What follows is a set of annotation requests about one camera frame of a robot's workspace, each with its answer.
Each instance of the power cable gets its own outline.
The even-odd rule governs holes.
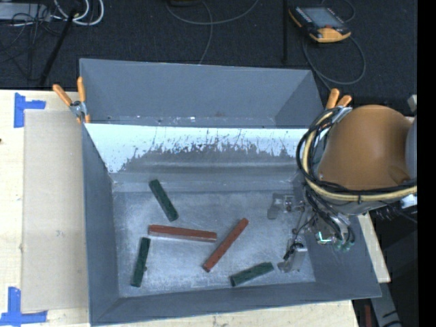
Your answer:
[[[352,3],[348,0],[343,0],[345,2],[347,2],[349,4],[349,6],[352,9],[352,16],[349,17],[346,22],[349,22],[350,20],[352,20],[354,18],[354,16],[356,15],[356,9],[354,8],[354,6],[352,5]],[[367,70],[367,62],[363,53],[362,48],[360,47],[359,43],[352,37],[349,36],[349,39],[356,45],[359,54],[362,58],[362,71],[359,75],[359,77],[357,77],[357,79],[355,80],[350,80],[350,81],[338,81],[332,78],[329,78],[327,76],[325,76],[323,73],[321,73],[321,71],[318,70],[318,68],[316,68],[316,66],[314,66],[314,64],[312,63],[310,57],[309,57],[309,53],[307,52],[307,45],[309,44],[309,41],[307,40],[306,42],[302,42],[302,50],[303,53],[305,54],[306,60],[309,63],[309,65],[311,66],[312,70],[316,73],[316,75],[318,76],[318,78],[322,81],[323,85],[330,91],[332,88],[331,86],[329,86],[329,84],[327,83],[327,81],[334,83],[334,84],[339,84],[339,85],[350,85],[350,84],[356,84],[357,82],[359,82],[360,80],[362,80],[362,78],[365,75],[365,72]]]
[[[259,2],[259,0],[255,0],[253,5],[247,11],[245,11],[242,14],[240,14],[239,16],[236,16],[236,17],[233,17],[233,18],[229,18],[229,19],[225,19],[225,20],[218,20],[216,22],[212,22],[212,21],[210,21],[210,22],[196,22],[194,20],[187,20],[187,19],[181,18],[180,16],[177,16],[173,11],[171,11],[171,9],[169,8],[168,4],[166,5],[166,8],[169,11],[169,13],[171,13],[175,18],[177,18],[177,19],[179,19],[179,20],[181,20],[183,22],[186,22],[186,23],[191,23],[193,25],[220,25],[220,24],[223,24],[223,23],[233,22],[234,20],[242,18],[243,16],[245,16],[246,14],[251,12],[252,9],[258,4],[258,2]]]
[[[252,10],[256,5],[257,5],[257,4],[258,4],[258,2],[259,2],[259,0],[255,0],[255,2],[253,3],[253,5],[251,5],[251,7],[250,7],[248,10],[246,10],[244,13],[242,13],[242,14],[236,16],[236,17],[229,18],[229,19],[225,19],[225,20],[218,20],[218,21],[215,21],[215,22],[213,21],[211,11],[210,11],[210,9],[209,9],[209,7],[207,6],[207,4],[206,4],[205,1],[202,1],[202,3],[203,3],[203,6],[206,8],[206,10],[207,10],[207,12],[208,12],[208,15],[209,15],[209,22],[196,22],[196,21],[194,21],[194,20],[187,20],[187,19],[181,18],[180,16],[176,15],[176,14],[175,14],[171,9],[170,9],[170,4],[169,4],[169,2],[166,4],[166,9],[169,11],[169,13],[171,13],[171,15],[173,15],[173,17],[177,18],[178,20],[181,20],[182,22],[186,22],[186,23],[193,24],[193,25],[208,25],[208,26],[211,26],[211,31],[210,31],[210,33],[209,33],[209,39],[208,39],[208,42],[207,42],[206,48],[204,49],[203,55],[202,55],[200,61],[198,62],[198,64],[201,64],[201,63],[203,62],[204,57],[206,56],[206,53],[207,53],[207,51],[208,51],[208,49],[209,49],[209,46],[210,46],[210,44],[211,44],[212,33],[213,33],[213,26],[214,26],[214,25],[223,24],[223,23],[233,22],[234,20],[237,20],[237,19],[239,19],[239,18],[242,18],[243,16],[245,16],[246,14],[248,14],[248,13],[249,13],[249,12],[250,12],[250,11],[251,11],[251,10]]]

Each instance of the gray bin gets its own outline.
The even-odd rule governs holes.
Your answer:
[[[266,213],[274,192],[292,193],[296,145],[323,110],[309,70],[81,59],[80,75],[92,119],[82,126],[92,325],[380,296],[357,219],[348,253],[308,234],[301,269],[277,268],[300,215]],[[242,218],[247,228],[203,270]],[[214,231],[217,242],[154,238],[151,224]],[[133,287],[142,236],[147,271]],[[232,287],[231,275],[260,262],[275,270]]]

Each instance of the black floor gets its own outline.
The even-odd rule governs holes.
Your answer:
[[[41,3],[55,11],[53,0],[12,1]],[[74,6],[74,0],[57,1],[66,12]],[[89,1],[96,19],[101,8],[97,0]],[[43,71],[65,21],[18,27],[2,20],[0,88],[50,89],[59,83],[76,90],[80,58],[298,69],[309,69],[312,63],[324,103],[329,88],[337,87],[353,96],[354,106],[383,104],[411,114],[407,100],[417,93],[418,0],[325,0],[352,31],[350,38],[333,44],[310,41],[288,16],[283,17],[283,1],[204,0],[174,7],[166,0],[103,0],[102,21],[90,27],[73,24],[48,74]],[[308,6],[323,0],[286,1]],[[375,225],[382,248],[393,241],[387,238],[401,239],[399,234],[413,231],[405,219],[375,220]],[[398,293],[392,282],[399,309],[414,307],[415,300],[407,297],[418,293],[417,268],[405,275],[398,280],[407,292]],[[403,317],[412,320],[413,314],[404,312]]]

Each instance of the red stick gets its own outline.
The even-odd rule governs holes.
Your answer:
[[[149,235],[182,238],[183,240],[195,240],[213,243],[217,240],[216,232],[207,232],[204,230],[194,230],[185,228],[176,228],[166,225],[150,225]]]
[[[243,232],[245,227],[248,225],[248,220],[242,218],[238,225],[234,227],[232,232],[227,235],[224,241],[218,246],[218,248],[213,252],[213,254],[207,259],[206,263],[203,264],[203,269],[210,272],[215,264],[221,259],[221,257],[227,252],[232,243],[238,238],[238,236]]]

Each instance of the white cable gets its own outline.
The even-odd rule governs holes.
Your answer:
[[[54,4],[56,5],[57,9],[59,10],[59,12],[66,18],[68,18],[68,15],[61,9],[61,6],[59,5],[59,3],[57,2],[57,0],[53,0]],[[104,16],[104,3],[103,0],[98,0],[99,4],[100,4],[100,15],[98,16],[98,18],[96,20],[94,20],[93,22],[81,22],[79,21],[80,19],[83,19],[88,13],[89,13],[89,2],[88,0],[85,0],[85,3],[87,4],[87,9],[85,11],[85,13],[82,16],[73,18],[73,23],[77,24],[77,25],[83,25],[83,26],[91,26],[91,25],[96,25],[97,23],[99,23]]]
[[[53,0],[54,1],[54,4],[56,5],[56,8],[59,10],[59,12],[62,14],[62,16],[64,16],[65,18],[62,18],[62,17],[59,17],[59,16],[55,16],[55,15],[52,15],[52,17],[53,18],[56,18],[56,19],[61,19],[61,20],[67,20],[68,19],[68,15],[62,10],[62,8],[61,8],[61,6],[59,5],[59,3],[57,2],[57,0]],[[80,20],[80,19],[82,19],[82,18],[84,18],[87,14],[88,14],[88,12],[89,12],[89,1],[88,0],[84,0],[84,2],[86,3],[86,5],[87,5],[87,8],[86,8],[86,10],[85,10],[85,12],[82,14],[82,16],[79,16],[79,17],[75,17],[75,18],[73,18],[73,22],[75,21],[75,20]]]

